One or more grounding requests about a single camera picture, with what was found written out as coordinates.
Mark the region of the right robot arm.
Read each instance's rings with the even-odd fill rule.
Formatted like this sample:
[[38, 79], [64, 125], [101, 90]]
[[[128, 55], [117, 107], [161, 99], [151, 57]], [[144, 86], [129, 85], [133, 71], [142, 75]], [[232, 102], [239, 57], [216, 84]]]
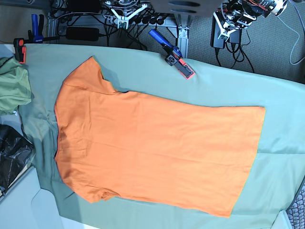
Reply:
[[133, 17], [142, 11], [151, 11], [152, 4], [148, 0], [101, 0], [102, 9], [118, 17]]

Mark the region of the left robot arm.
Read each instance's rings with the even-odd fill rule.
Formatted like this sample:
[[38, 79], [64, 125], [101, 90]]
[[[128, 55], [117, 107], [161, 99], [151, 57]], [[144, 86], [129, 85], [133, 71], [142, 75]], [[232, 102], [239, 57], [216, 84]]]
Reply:
[[260, 16], [279, 16], [287, 7], [286, 0], [230, 0], [213, 13], [225, 30], [248, 28]]

